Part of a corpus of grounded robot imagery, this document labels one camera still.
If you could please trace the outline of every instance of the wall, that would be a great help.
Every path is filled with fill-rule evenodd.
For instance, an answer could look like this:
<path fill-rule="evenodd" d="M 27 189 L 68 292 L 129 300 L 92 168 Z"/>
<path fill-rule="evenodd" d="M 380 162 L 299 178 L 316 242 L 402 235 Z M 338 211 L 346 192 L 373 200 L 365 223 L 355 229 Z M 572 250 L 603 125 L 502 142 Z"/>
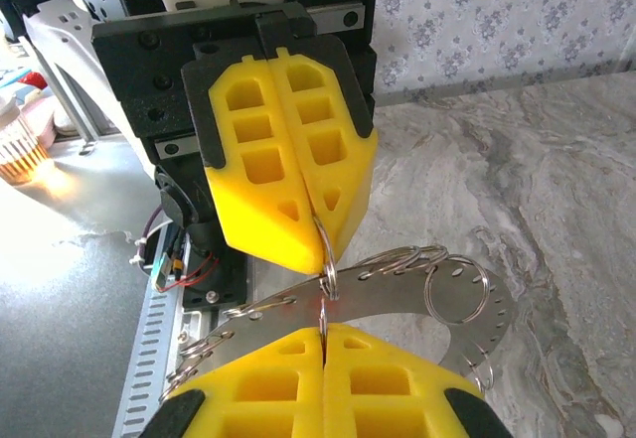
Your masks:
<path fill-rule="evenodd" d="M 625 71 L 635 2 L 377 0 L 377 93 L 421 100 Z"/>

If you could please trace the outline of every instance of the yellow foam pad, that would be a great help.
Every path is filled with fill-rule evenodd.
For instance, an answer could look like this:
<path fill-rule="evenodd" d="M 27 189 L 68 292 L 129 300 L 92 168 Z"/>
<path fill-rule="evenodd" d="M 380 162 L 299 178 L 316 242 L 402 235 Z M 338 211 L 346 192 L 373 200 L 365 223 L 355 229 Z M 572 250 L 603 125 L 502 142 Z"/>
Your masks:
<path fill-rule="evenodd" d="M 302 55 L 230 66 L 209 90 L 226 156 L 206 167 L 228 244 L 305 274 L 340 258 L 368 206 L 374 130 L 358 136 L 334 72 Z"/>
<path fill-rule="evenodd" d="M 192 379 L 174 395 L 200 389 L 206 399 L 185 438 L 319 438 L 322 348 L 302 329 Z"/>
<path fill-rule="evenodd" d="M 444 397 L 464 377 L 358 329 L 330 324 L 324 373 L 325 438 L 468 438 Z"/>
<path fill-rule="evenodd" d="M 181 386 L 206 399 L 185 438 L 467 438 L 444 396 L 465 378 L 358 329 L 302 329 Z"/>

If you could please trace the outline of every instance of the key ring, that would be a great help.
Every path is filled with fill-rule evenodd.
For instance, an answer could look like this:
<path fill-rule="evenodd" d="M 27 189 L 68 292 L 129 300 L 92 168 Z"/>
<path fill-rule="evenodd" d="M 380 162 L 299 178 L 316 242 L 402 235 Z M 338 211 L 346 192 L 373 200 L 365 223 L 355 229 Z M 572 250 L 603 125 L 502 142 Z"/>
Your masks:
<path fill-rule="evenodd" d="M 360 280 L 364 281 L 377 273 L 386 274 L 390 272 L 395 272 L 397 274 L 400 274 L 407 267 L 417 262 L 420 256 L 421 256 L 420 247 L 403 246 L 403 247 L 397 247 L 395 249 L 391 249 L 389 251 L 381 252 L 374 256 L 368 257 L 367 259 L 363 259 L 362 261 L 356 263 L 354 267 L 372 266 L 368 272 L 365 272 L 360 275 Z M 374 269 L 373 266 L 377 264 L 385 263 L 387 261 L 393 261 L 393 262 L 390 262 L 389 264 L 382 266 L 378 269 Z"/>
<path fill-rule="evenodd" d="M 432 246 L 423 246 L 420 248 L 421 257 L 419 257 L 415 262 L 410 264 L 406 270 L 412 271 L 415 269 L 423 269 L 425 272 L 428 272 L 430 268 L 439 264 L 444 259 L 448 258 L 448 249 L 445 246 L 441 246 L 439 244 L 434 244 Z"/>
<path fill-rule="evenodd" d="M 184 350 L 182 350 L 179 353 L 179 355 L 183 359 L 193 359 L 196 356 L 200 356 L 201 354 L 204 354 L 209 349 L 210 346 L 212 346 L 212 349 L 213 349 L 214 347 L 222 344 L 227 339 L 231 339 L 234 336 L 234 334 L 235 333 L 231 331 L 223 332 L 220 335 L 209 333 L 204 338 L 199 339 L 197 342 L 186 347 Z M 209 339 L 212 337 L 216 337 L 217 339 L 214 342 L 210 343 Z"/>
<path fill-rule="evenodd" d="M 477 384 L 477 387 L 479 388 L 479 391 L 481 391 L 482 393 L 487 392 L 488 390 L 491 390 L 495 384 L 495 373 L 493 371 L 493 365 L 490 362 L 490 357 L 488 356 L 488 353 L 486 351 L 484 351 L 484 349 L 479 346 L 478 344 L 475 344 L 473 342 L 473 345 L 479 349 L 480 354 L 483 356 L 484 361 L 486 362 L 486 365 L 488 366 L 488 378 L 487 379 L 483 379 L 481 373 L 479 373 L 479 370 L 477 369 L 477 365 L 470 362 L 466 356 L 462 356 L 464 358 L 464 360 L 466 361 L 466 363 L 468 364 L 468 366 L 470 366 L 470 369 L 473 372 L 473 375 L 475 377 L 475 383 Z"/>
<path fill-rule="evenodd" d="M 266 311 L 272 307 L 293 304 L 294 302 L 296 302 L 296 298 L 294 296 L 279 297 L 276 302 L 272 302 L 270 304 L 264 304 L 258 307 L 252 307 L 252 304 L 243 304 L 238 307 L 227 309 L 227 311 L 224 311 L 223 314 L 228 319 L 235 319 L 237 317 L 249 316 L 251 314 L 260 314 L 262 311 Z"/>
<path fill-rule="evenodd" d="M 435 306 L 433 305 L 433 300 L 430 297 L 430 293 L 431 293 L 430 291 L 431 291 L 432 282 L 433 282 L 432 281 L 433 275 L 435 271 L 437 270 L 436 266 L 431 267 L 426 272 L 426 279 L 424 281 L 424 302 L 426 303 L 426 307 L 428 308 L 428 313 L 433 317 L 433 319 L 437 320 L 438 322 L 441 322 L 442 324 L 446 326 L 461 326 L 461 325 L 469 323 L 470 321 L 475 319 L 477 316 L 479 316 L 481 312 L 484 310 L 484 308 L 486 307 L 486 303 L 488 302 L 488 298 L 490 297 L 490 278 L 488 277 L 488 273 L 483 267 L 481 267 L 478 263 L 476 263 L 475 261 L 471 260 L 470 258 L 466 256 L 462 256 L 460 254 L 450 254 L 447 257 L 447 259 L 450 259 L 455 262 L 463 263 L 463 264 L 470 264 L 477 269 L 477 271 L 479 272 L 481 283 L 484 286 L 479 305 L 475 308 L 475 310 L 472 313 L 470 313 L 468 316 L 464 317 L 463 319 L 459 321 L 447 321 L 446 319 L 441 317 L 439 313 L 437 312 L 437 310 L 435 309 Z"/>
<path fill-rule="evenodd" d="M 327 321 L 327 308 L 325 298 L 320 299 L 320 315 L 318 316 L 318 331 L 320 332 L 320 345 L 322 346 L 322 363 L 327 361 L 327 331 L 329 322 Z"/>
<path fill-rule="evenodd" d="M 161 393 L 161 396 L 159 397 L 159 403 L 163 403 L 163 401 L 168 398 L 168 395 L 170 393 L 175 391 L 186 381 L 196 375 L 198 372 L 197 365 L 198 364 L 190 365 L 179 372 L 175 370 L 174 372 L 170 373 L 170 375 L 168 375 L 168 387 L 163 391 L 163 393 Z"/>
<path fill-rule="evenodd" d="M 320 287 L 327 295 L 327 297 L 329 297 L 330 301 L 337 301 L 339 298 L 338 273 L 336 272 L 334 250 L 331 247 L 331 243 L 329 242 L 329 235 L 327 234 L 327 230 L 325 229 L 322 221 L 319 220 L 318 217 L 314 217 L 314 222 L 316 223 L 316 227 L 318 228 L 318 232 L 320 233 L 322 243 L 325 246 L 326 256 L 324 275 L 320 278 Z"/>

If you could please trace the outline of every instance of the red object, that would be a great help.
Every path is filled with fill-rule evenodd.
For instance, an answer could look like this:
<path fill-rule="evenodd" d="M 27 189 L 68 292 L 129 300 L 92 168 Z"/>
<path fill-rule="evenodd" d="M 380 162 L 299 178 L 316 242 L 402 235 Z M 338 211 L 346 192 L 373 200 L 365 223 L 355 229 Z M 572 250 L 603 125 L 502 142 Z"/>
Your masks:
<path fill-rule="evenodd" d="M 203 281 L 208 274 L 210 274 L 212 271 L 214 271 L 217 268 L 217 265 L 219 264 L 219 259 L 216 258 L 215 261 L 212 263 L 212 266 L 210 266 L 210 268 L 208 268 L 208 270 L 206 272 L 204 272 L 203 274 L 200 274 L 199 277 L 195 277 L 197 274 L 199 274 L 201 272 L 201 269 L 203 269 L 203 266 L 206 265 L 206 263 L 212 258 L 212 255 L 210 254 L 205 261 L 203 261 L 201 263 L 201 265 L 192 273 L 188 274 L 186 277 L 184 277 L 183 279 L 181 279 L 180 281 L 176 281 L 173 282 L 172 284 L 159 289 L 159 292 L 166 292 L 170 289 L 172 289 L 173 287 L 177 287 L 177 286 L 183 286 L 183 287 L 190 287 L 190 286 L 195 286 L 197 284 L 199 284 L 201 281 Z"/>
<path fill-rule="evenodd" d="M 39 90 L 44 90 L 48 85 L 40 73 L 27 73 L 24 77 L 20 78 L 18 82 L 32 85 Z"/>

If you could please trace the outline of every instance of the red wire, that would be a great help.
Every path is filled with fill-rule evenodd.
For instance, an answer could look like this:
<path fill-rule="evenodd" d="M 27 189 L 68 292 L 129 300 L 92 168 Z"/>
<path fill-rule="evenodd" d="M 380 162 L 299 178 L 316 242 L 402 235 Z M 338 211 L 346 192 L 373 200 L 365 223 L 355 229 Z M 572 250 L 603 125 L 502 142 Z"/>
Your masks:
<path fill-rule="evenodd" d="M 208 264 L 208 261 L 212 259 L 212 253 L 210 253 L 210 255 L 208 257 L 206 257 L 206 259 L 199 264 L 199 267 L 197 269 L 195 269 L 194 271 L 192 271 L 190 274 L 188 274 L 186 277 L 182 277 L 181 279 L 179 279 L 179 282 L 181 281 L 188 281 L 190 279 L 192 279 L 193 277 L 195 277 L 197 274 L 199 274 L 199 272 L 201 271 L 201 269 L 203 269 L 203 266 L 205 266 L 206 264 Z"/>
<path fill-rule="evenodd" d="M 219 259 L 216 258 L 215 262 L 212 263 L 212 266 L 210 266 L 210 268 L 204 272 L 203 274 L 201 274 L 199 277 L 193 279 L 194 276 L 196 276 L 201 269 L 203 268 L 203 266 L 205 264 L 207 264 L 207 262 L 212 258 L 212 255 L 210 254 L 205 261 L 203 261 L 201 263 L 201 265 L 195 269 L 192 273 L 188 274 L 186 277 L 184 277 L 183 279 L 179 280 L 179 281 L 175 281 L 172 284 L 170 284 L 169 286 L 166 286 L 162 289 L 159 290 L 159 292 L 166 292 L 170 289 L 172 289 L 173 287 L 178 287 L 178 286 L 183 286 L 183 287 L 190 287 L 190 286 L 194 286 L 196 284 L 199 284 L 201 281 L 203 281 L 206 277 L 208 277 L 208 274 L 210 274 L 212 271 L 214 271 L 217 268 L 217 265 L 219 264 Z"/>

